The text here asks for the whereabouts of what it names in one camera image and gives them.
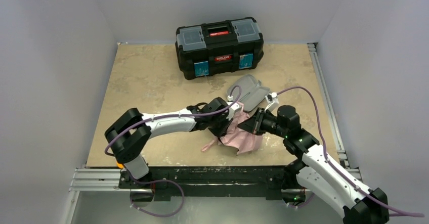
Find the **gray floor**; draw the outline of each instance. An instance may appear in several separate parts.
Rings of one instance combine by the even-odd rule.
[[[180,198],[171,202],[153,202],[147,210],[168,213],[179,204]],[[142,223],[278,223],[278,224],[340,224],[341,218],[319,198],[295,211],[284,206],[283,201],[266,201],[264,198],[207,198],[187,197],[183,209],[173,217],[158,218],[130,208],[129,193],[81,193],[73,224],[142,224]]]

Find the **gray lid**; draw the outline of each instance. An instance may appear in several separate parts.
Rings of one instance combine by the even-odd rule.
[[[250,74],[242,76],[238,79],[232,86],[227,90],[227,95],[231,93],[232,88],[235,85],[240,85],[241,87],[241,96],[238,100],[244,105],[244,111],[250,112],[265,98],[265,95],[270,93],[270,88],[261,85],[261,81],[256,80],[256,78]],[[238,90],[234,90],[232,96],[234,99],[238,95]]]
[[[243,19],[237,21],[231,21],[234,27],[235,33],[237,34],[238,42],[247,42],[260,39],[259,26],[251,19]]]
[[[183,46],[183,51],[206,48],[201,26],[181,28],[176,36],[177,46]]]

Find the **blue label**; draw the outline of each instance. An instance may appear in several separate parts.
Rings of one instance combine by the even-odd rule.
[[[253,54],[246,54],[240,56],[240,64],[238,64],[238,69],[246,69],[252,67],[253,63]]]
[[[194,63],[195,76],[208,75],[208,61]]]

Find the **beige tabletop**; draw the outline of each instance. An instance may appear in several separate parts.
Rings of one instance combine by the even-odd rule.
[[[319,107],[322,132],[328,152],[337,159],[328,116],[323,104],[313,64],[305,44],[266,44],[264,57],[254,70],[223,73],[186,80],[179,70],[174,45],[119,45],[107,86],[100,117],[88,156],[88,167],[115,167],[113,157],[104,154],[104,131],[129,108],[141,113],[181,110],[215,97],[226,98],[226,90],[240,77],[251,74],[262,85],[278,92],[300,85],[314,95]],[[303,128],[320,139],[315,110],[305,91],[294,89],[279,96],[280,105],[296,107]],[[201,148],[213,139],[208,130],[177,132],[148,141],[142,155],[154,166],[239,166],[287,165],[295,159],[277,136],[265,134],[259,150],[236,155],[237,149],[213,146]]]

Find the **red label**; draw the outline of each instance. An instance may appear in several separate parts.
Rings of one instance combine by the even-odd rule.
[[[220,31],[220,32],[216,32],[216,33],[211,33],[210,37],[212,36],[218,36],[218,35],[224,35],[224,34],[228,34],[228,31]]]
[[[232,59],[232,55],[226,55],[226,56],[218,56],[214,58],[214,61],[227,61],[227,60],[231,60]]]

